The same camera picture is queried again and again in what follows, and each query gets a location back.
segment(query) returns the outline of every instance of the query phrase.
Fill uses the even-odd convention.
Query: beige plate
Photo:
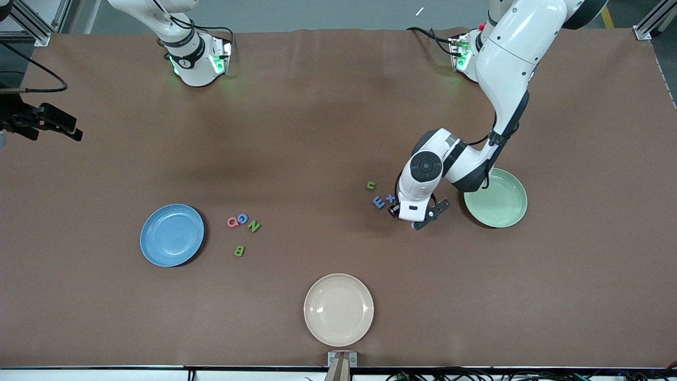
[[[356,343],[374,319],[374,301],[359,279],[331,274],[310,287],[303,305],[305,324],[319,341],[331,346]]]

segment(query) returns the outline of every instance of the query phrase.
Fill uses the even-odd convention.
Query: plate
[[[200,249],[204,222],[200,214],[184,204],[156,210],[141,229],[141,252],[157,266],[172,267],[188,261]]]
[[[303,315],[308,329],[319,341],[346,346],[355,344],[371,327],[374,301],[359,279],[331,274],[310,287]]]
[[[527,191],[519,180],[503,169],[494,168],[489,188],[463,194],[468,211],[481,223],[507,228],[527,212]]]

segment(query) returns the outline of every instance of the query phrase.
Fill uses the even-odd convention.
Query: floor
[[[609,0],[611,19],[616,28],[631,27],[656,3],[657,0]],[[478,0],[203,0],[189,16],[201,25],[228,26],[237,33],[250,33],[321,28],[472,28],[486,21],[486,13],[486,4]],[[72,33],[151,33],[141,22],[115,10],[107,0],[80,0],[73,14]],[[605,24],[598,17],[588,27],[604,28]],[[652,44],[669,87],[677,92],[677,21]],[[32,51],[30,44],[17,46],[24,53]],[[21,75],[2,72],[25,70],[25,61],[0,49],[0,81],[18,85]]]

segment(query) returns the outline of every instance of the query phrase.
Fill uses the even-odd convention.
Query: green plate
[[[489,175],[489,188],[464,193],[470,213],[492,228],[507,228],[519,222],[527,212],[527,191],[516,177],[494,168]]]

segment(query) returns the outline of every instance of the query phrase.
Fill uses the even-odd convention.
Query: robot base
[[[213,37],[208,33],[200,33],[200,38],[204,40],[207,48],[202,56],[195,61],[192,68],[182,67],[182,62],[174,62],[174,73],[181,77],[181,80],[189,86],[202,87],[212,83],[219,75],[227,75],[230,65],[230,56],[232,54],[232,43],[224,41],[218,37]]]

